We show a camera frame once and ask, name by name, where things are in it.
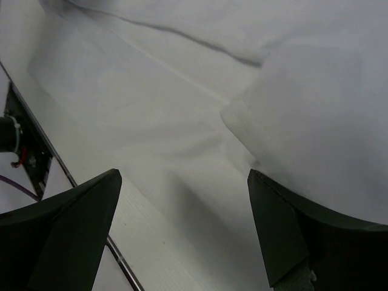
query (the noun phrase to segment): white fabric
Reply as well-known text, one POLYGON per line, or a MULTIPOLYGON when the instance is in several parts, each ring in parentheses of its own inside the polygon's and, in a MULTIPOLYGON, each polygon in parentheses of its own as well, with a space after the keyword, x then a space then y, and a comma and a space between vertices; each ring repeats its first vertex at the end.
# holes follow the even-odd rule
POLYGON ((330 21, 347 1, 68 0, 132 23, 177 32, 236 59, 261 64, 283 35, 306 22, 330 21))
POLYGON ((269 176, 331 209, 385 224, 387 13, 386 1, 354 0, 333 23, 290 38, 222 113, 269 176))
MULTIPOLYGON (((145 289, 157 283, 160 290, 269 290, 246 183, 254 159, 219 115, 228 96, 195 85, 79 10, 42 3, 49 8, 46 31, 30 73, 190 242, 185 249, 174 242, 176 250, 149 258, 154 244, 133 253, 123 240, 133 228, 113 225, 145 289), (171 266, 158 261, 167 256, 182 270, 150 280, 161 276, 154 270, 171 266)), ((120 216, 129 211, 118 209, 120 216)))

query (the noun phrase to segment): purple cable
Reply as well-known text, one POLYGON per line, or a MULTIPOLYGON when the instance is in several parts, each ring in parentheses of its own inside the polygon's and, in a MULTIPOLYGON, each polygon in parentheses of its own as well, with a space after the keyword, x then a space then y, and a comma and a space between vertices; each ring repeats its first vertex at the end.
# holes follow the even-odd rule
POLYGON ((19 191, 23 192, 24 194, 28 195, 29 197, 31 197, 35 201, 39 201, 39 198, 34 193, 27 190, 22 185, 12 181, 11 179, 8 179, 7 177, 0 175, 0 181, 3 181, 5 183, 7 183, 8 185, 11 185, 12 187, 14 187, 14 188, 18 189, 19 191))

